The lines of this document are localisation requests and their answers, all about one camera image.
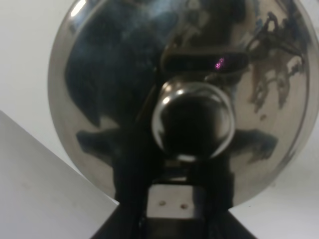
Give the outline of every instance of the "white background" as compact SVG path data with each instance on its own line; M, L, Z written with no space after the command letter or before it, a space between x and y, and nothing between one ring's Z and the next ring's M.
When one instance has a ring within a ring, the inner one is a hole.
M47 70L55 35L72 2L3 0L0 7L0 110L71 166L52 123ZM301 2L319 35L319 3ZM318 142L319 121L298 160L265 192L232 209L258 238L319 238Z

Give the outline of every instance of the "polished metal dish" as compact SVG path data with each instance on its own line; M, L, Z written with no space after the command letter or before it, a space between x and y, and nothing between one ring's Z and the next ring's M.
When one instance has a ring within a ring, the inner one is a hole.
M51 54L51 114L74 164L121 203L165 178L223 194L228 209L267 187L307 140L318 53L298 0L78 0ZM180 95L183 110L169 108ZM163 122L190 130L177 141L190 147L164 144L176 128ZM203 128L207 147L190 151Z

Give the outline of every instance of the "purple light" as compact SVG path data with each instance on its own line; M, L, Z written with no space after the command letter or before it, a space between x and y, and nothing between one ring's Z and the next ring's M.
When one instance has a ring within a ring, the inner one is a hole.
M215 68L219 70L224 65L224 58L220 58L217 64L215 65Z

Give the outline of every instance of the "shiny metal surface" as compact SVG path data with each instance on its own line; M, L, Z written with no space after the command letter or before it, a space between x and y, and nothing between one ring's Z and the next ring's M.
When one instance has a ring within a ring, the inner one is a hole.
M52 50L52 118L79 170L125 204L159 169L183 165L152 134L163 85L174 77L212 85L231 102L236 130L188 173L227 209L268 186L307 140L318 52L298 0L80 0Z
M201 82L166 82L152 119L158 146L179 160L194 162L223 152L235 134L228 96Z

